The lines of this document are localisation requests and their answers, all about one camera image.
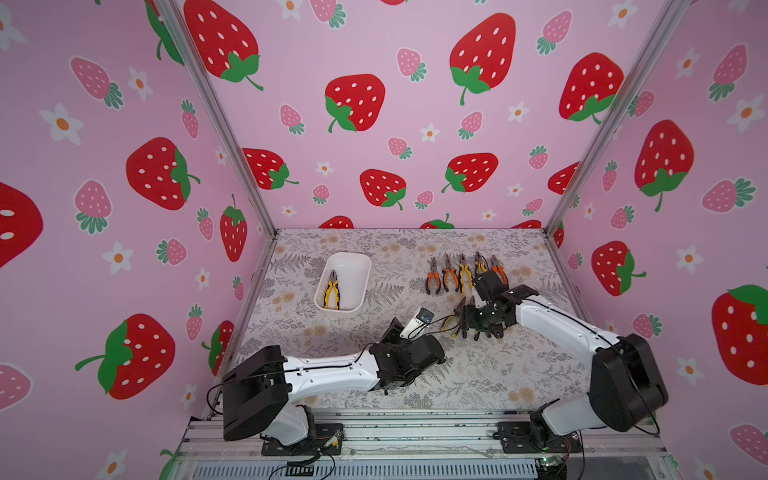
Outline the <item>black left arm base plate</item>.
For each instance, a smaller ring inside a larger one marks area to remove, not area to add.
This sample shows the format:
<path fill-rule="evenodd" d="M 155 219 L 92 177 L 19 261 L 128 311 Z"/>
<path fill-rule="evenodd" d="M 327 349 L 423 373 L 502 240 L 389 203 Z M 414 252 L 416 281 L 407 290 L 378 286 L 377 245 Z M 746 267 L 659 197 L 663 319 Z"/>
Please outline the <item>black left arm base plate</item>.
<path fill-rule="evenodd" d="M 291 446 L 286 446 L 271 437 L 263 437 L 261 455 L 264 457 L 310 457 L 325 453 L 339 455 L 344 438 L 342 423 L 316 424 L 309 430 L 305 439 Z"/>

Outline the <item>white plastic storage box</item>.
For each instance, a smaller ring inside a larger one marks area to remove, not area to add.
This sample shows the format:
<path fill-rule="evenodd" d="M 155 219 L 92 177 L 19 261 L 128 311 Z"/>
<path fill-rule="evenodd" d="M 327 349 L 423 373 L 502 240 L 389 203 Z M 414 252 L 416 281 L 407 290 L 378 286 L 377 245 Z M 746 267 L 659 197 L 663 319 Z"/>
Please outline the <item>white plastic storage box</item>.
<path fill-rule="evenodd" d="M 368 281 L 372 269 L 371 259 L 361 253 L 338 252 L 332 254 L 326 261 L 322 275 L 316 288 L 315 306 L 323 313 L 350 317 L 357 315 L 363 307 Z M 340 310 L 323 308 L 323 294 L 331 270 L 338 276 L 340 290 Z"/>

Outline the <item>orange black pliers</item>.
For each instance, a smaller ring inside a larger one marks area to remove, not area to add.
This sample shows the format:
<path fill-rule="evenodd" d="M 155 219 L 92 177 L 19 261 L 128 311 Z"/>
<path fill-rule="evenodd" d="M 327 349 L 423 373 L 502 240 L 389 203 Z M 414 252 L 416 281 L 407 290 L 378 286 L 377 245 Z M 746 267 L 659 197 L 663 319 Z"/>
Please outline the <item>orange black pliers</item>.
<path fill-rule="evenodd" d="M 446 292 L 459 292 L 460 282 L 457 271 L 452 264 L 449 254 L 444 255 L 444 268 L 442 269 L 442 285 Z"/>

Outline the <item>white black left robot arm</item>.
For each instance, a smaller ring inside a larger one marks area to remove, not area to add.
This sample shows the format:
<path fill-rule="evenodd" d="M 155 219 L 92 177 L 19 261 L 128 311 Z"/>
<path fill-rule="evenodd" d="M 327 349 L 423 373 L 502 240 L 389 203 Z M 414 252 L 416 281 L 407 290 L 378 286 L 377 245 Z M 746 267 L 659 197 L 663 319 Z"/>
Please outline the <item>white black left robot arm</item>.
<path fill-rule="evenodd" d="M 314 415 L 303 400 L 407 387 L 446 361 L 437 338 L 411 340 L 403 330 L 394 319 L 380 341 L 346 356 L 299 358 L 284 355 L 278 345 L 262 348 L 223 376 L 223 439 L 264 435 L 285 447 L 314 440 Z"/>

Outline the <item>orange handled pliers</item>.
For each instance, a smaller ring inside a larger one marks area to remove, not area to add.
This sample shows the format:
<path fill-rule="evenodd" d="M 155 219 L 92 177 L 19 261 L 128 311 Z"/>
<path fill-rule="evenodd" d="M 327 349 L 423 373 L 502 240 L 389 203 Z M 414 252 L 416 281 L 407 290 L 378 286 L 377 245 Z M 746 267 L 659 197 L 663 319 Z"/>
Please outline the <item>orange handled pliers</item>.
<path fill-rule="evenodd" d="M 492 255 L 490 258 L 490 266 L 492 271 L 498 276 L 500 281 L 506 286 L 509 286 L 509 280 L 506 275 L 505 269 L 501 262 L 498 260 L 498 258 L 495 255 Z"/>

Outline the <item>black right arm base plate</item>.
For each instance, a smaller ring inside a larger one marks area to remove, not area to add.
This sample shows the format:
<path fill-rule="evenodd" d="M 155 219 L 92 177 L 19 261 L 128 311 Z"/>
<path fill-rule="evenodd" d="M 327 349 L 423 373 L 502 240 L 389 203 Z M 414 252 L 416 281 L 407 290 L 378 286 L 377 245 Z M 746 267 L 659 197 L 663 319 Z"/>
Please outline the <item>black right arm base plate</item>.
<path fill-rule="evenodd" d="M 544 424 L 536 422 L 500 422 L 492 438 L 500 442 L 507 454 L 582 453 L 583 444 L 575 433 L 557 436 Z"/>

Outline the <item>yellow black handled pliers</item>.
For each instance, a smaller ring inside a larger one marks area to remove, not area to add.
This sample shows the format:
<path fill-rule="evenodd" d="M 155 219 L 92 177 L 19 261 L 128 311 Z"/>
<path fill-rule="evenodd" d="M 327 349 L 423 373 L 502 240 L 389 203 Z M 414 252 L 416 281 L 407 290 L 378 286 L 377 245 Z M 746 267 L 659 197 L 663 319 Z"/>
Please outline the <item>yellow black handled pliers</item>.
<path fill-rule="evenodd" d="M 488 264 L 487 264 L 486 258 L 480 252 L 476 252 L 474 255 L 473 276 L 477 277 L 478 275 L 485 273 L 487 271 L 488 271 Z"/>

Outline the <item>small yellow diagonal pliers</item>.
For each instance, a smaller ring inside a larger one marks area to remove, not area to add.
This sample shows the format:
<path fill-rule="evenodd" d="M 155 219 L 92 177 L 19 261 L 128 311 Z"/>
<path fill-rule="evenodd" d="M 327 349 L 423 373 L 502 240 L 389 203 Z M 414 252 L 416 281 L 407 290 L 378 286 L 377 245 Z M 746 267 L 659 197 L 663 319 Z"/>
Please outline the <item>small yellow diagonal pliers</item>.
<path fill-rule="evenodd" d="M 452 338 L 456 338 L 461 330 L 462 314 L 465 307 L 465 301 L 462 300 L 442 322 L 439 329 L 440 333 L 450 332 Z"/>

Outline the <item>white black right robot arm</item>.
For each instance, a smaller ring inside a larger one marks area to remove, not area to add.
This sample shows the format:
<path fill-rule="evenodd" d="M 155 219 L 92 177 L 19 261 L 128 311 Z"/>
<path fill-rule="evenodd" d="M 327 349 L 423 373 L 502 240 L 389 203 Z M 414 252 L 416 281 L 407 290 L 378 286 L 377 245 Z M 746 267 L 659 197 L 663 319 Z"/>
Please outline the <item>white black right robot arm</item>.
<path fill-rule="evenodd" d="M 509 290 L 479 307 L 473 299 L 457 307 L 463 337 L 501 339 L 512 326 L 532 330 L 587 368 L 586 392 L 549 402 L 530 415 L 531 436 L 540 443 L 602 427 L 627 432 L 666 405 L 669 394 L 649 343 L 637 334 L 620 336 L 566 313 L 533 292 Z"/>

